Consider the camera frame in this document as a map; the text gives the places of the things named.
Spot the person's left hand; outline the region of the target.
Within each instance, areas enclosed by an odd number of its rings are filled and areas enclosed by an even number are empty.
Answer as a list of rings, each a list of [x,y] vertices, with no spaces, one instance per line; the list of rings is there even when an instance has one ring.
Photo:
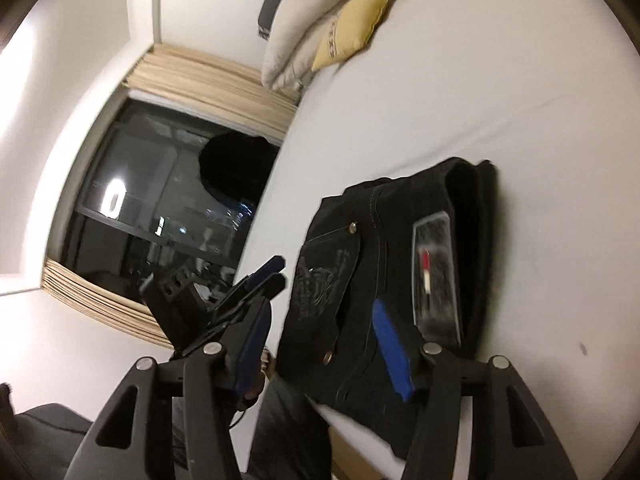
[[[271,351],[265,347],[262,349],[262,355],[260,356],[260,367],[259,372],[256,375],[254,380],[254,384],[252,388],[248,390],[248,393],[243,396],[243,405],[246,408],[250,408],[253,406],[262,392],[265,389],[265,385],[274,375],[274,371],[276,370],[276,358],[271,353]]]

